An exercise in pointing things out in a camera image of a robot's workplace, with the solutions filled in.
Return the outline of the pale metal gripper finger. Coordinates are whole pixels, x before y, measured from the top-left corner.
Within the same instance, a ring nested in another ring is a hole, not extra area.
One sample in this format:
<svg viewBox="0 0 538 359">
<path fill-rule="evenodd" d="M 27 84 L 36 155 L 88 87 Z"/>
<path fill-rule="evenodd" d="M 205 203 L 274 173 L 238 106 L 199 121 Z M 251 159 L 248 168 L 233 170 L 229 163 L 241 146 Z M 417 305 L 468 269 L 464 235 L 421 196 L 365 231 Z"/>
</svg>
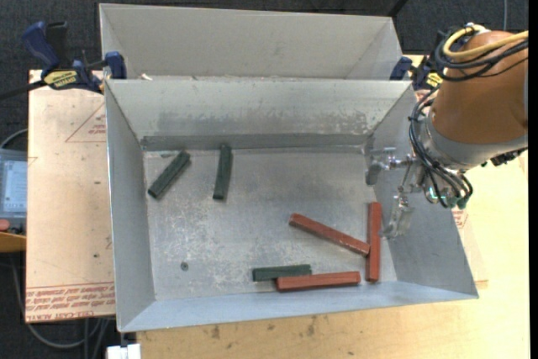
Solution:
<svg viewBox="0 0 538 359">
<path fill-rule="evenodd" d="M 382 228 L 380 236 L 395 239 L 408 232 L 413 208 L 407 194 L 397 194 L 390 199 L 390 204 L 382 211 Z"/>
<path fill-rule="evenodd" d="M 365 173 L 366 185 L 375 185 L 381 172 L 393 170 L 397 166 L 395 153 L 396 148 L 392 146 L 365 151 L 368 161 Z"/>
</svg>

